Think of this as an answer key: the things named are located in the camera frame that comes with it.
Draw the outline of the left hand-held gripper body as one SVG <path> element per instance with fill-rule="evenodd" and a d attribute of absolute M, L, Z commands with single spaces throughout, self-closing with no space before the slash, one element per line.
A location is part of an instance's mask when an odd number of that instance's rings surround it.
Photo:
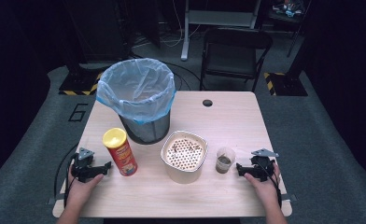
<path fill-rule="evenodd" d="M 94 152 L 81 147 L 73 156 L 73 168 L 71 174 L 80 182 L 85 183 L 88 179 L 93 178 L 92 161 Z"/>

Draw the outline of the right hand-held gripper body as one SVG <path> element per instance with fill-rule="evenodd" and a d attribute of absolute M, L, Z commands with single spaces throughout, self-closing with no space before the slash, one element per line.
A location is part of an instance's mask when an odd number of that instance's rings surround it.
<path fill-rule="evenodd" d="M 275 173 L 275 160 L 271 160 L 271 157 L 278 157 L 277 153 L 268 149 L 262 148 L 252 152 L 253 157 L 250 159 L 253 165 L 252 175 L 255 178 L 259 178 L 261 181 L 265 181 L 268 177 Z"/>

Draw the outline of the clear plastic cup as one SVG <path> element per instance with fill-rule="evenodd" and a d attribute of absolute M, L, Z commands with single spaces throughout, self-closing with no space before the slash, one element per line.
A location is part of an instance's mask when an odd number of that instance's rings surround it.
<path fill-rule="evenodd" d="M 232 161 L 232 165 L 235 162 L 235 152 L 229 147 L 222 147 L 217 152 L 217 159 L 220 156 L 226 156 Z"/>

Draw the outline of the red chip can yellow lid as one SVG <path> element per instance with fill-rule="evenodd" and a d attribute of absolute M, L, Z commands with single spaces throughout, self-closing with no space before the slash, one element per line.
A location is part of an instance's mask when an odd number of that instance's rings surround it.
<path fill-rule="evenodd" d="M 121 128 L 109 129 L 103 135 L 103 144 L 121 175 L 130 176 L 137 171 L 137 163 L 124 130 Z"/>

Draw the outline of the dark wet tea dregs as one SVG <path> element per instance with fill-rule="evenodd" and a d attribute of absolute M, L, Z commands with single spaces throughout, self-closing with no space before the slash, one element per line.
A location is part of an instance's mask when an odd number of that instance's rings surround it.
<path fill-rule="evenodd" d="M 231 165 L 232 165 L 232 161 L 228 157 L 220 156 L 217 159 L 216 170 L 220 174 L 225 174 L 229 171 Z"/>

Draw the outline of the black mesh waste bin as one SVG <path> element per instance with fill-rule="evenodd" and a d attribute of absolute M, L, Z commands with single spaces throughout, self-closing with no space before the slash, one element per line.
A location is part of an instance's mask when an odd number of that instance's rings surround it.
<path fill-rule="evenodd" d="M 129 137 L 141 145 L 160 142 L 169 132 L 170 111 L 130 110 L 119 117 Z"/>

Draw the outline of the white square strainer container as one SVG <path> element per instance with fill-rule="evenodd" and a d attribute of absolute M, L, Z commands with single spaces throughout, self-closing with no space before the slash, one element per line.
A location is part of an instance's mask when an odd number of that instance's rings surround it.
<path fill-rule="evenodd" d="M 190 184 L 201 175 L 207 152 L 208 144 L 201 136 L 175 131 L 164 143 L 161 159 L 166 173 L 173 181 Z"/>

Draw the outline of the pale blue plastic bin liner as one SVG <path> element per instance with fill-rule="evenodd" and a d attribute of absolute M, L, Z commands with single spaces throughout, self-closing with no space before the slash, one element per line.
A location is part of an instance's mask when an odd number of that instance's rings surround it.
<path fill-rule="evenodd" d="M 174 74 L 155 59 L 131 59 L 107 68 L 98 81 L 96 99 L 138 124 L 166 116 L 176 94 Z"/>

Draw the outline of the person's left hand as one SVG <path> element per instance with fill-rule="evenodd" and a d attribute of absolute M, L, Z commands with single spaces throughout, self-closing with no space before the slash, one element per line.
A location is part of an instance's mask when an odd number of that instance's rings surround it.
<path fill-rule="evenodd" d="M 72 175 L 68 176 L 68 184 L 70 187 L 67 196 L 67 207 L 82 207 L 90 198 L 92 191 L 103 180 L 103 175 L 97 175 L 89 182 L 83 183 L 77 181 Z"/>

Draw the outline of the person's right hand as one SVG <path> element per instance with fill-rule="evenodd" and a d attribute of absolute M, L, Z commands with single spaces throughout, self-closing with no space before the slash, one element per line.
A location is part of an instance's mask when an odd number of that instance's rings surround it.
<path fill-rule="evenodd" d="M 266 181 L 260 182 L 251 174 L 245 174 L 244 178 L 254 187 L 265 210 L 279 208 L 279 200 L 277 190 L 280 182 L 280 171 L 276 163 L 274 163 L 274 174 Z"/>

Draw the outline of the black folding chair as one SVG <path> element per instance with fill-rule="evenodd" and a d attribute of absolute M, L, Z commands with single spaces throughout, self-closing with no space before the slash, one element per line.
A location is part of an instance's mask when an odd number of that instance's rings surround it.
<path fill-rule="evenodd" d="M 204 34 L 200 89 L 206 75 L 253 80 L 257 87 L 265 56 L 274 41 L 262 31 L 216 27 Z"/>

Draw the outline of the dark cabinet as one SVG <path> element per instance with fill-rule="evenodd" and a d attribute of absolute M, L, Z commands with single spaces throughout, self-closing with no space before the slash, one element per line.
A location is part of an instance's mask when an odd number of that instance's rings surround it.
<path fill-rule="evenodd" d="M 89 62 L 123 60 L 128 55 L 116 0 L 63 0 Z"/>

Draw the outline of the shelf with coloured clutter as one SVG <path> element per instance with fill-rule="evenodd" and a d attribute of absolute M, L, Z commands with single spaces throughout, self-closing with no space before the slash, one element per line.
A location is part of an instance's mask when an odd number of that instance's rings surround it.
<path fill-rule="evenodd" d="M 299 31 L 312 0 L 280 0 L 271 6 L 267 17 L 279 28 Z"/>

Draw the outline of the hazard-striped black base plate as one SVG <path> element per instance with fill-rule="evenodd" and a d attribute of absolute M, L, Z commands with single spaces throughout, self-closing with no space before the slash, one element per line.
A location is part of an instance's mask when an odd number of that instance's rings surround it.
<path fill-rule="evenodd" d="M 92 95 L 95 93 L 98 81 L 106 69 L 85 68 L 78 65 L 68 67 L 68 75 L 59 88 L 64 95 Z"/>
<path fill-rule="evenodd" d="M 299 79 L 292 79 L 284 73 L 265 73 L 264 78 L 273 96 L 307 96 Z"/>

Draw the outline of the white metal desk frame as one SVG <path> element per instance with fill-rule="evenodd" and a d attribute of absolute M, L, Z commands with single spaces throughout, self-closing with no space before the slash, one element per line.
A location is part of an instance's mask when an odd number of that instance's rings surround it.
<path fill-rule="evenodd" d="M 261 0 L 254 1 L 255 6 L 252 12 L 232 12 L 192 10 L 190 9 L 190 0 L 185 0 L 184 40 L 180 59 L 185 62 L 189 57 L 189 28 L 191 24 L 237 26 L 254 29 L 259 14 Z"/>

